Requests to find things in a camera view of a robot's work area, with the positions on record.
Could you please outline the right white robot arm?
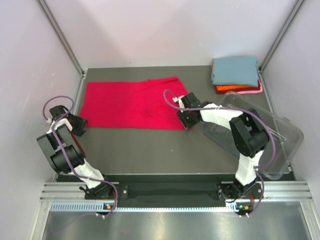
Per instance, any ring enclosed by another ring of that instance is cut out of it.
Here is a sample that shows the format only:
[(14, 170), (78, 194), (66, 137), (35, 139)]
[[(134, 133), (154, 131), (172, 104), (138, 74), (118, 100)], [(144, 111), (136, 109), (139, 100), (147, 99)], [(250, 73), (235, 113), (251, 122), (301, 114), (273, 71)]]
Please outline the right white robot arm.
[(199, 122), (205, 122), (231, 132), (235, 148), (239, 152), (233, 192), (239, 198), (249, 195), (257, 181), (260, 158), (270, 140), (257, 111), (253, 108), (236, 110), (209, 101), (200, 102), (192, 92), (173, 97), (172, 100), (180, 108), (176, 115), (186, 130)]

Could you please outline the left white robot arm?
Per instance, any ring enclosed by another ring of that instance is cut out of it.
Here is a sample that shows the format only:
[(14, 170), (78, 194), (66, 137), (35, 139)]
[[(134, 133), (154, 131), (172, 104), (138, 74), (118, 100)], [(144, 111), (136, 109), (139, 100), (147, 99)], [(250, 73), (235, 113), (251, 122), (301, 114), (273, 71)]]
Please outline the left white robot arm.
[(86, 160), (86, 154), (76, 136), (85, 132), (87, 120), (68, 112), (63, 105), (49, 110), (49, 130), (36, 141), (51, 168), (58, 174), (69, 174), (78, 177), (85, 183), (84, 191), (87, 200), (104, 200), (116, 196), (111, 183)]

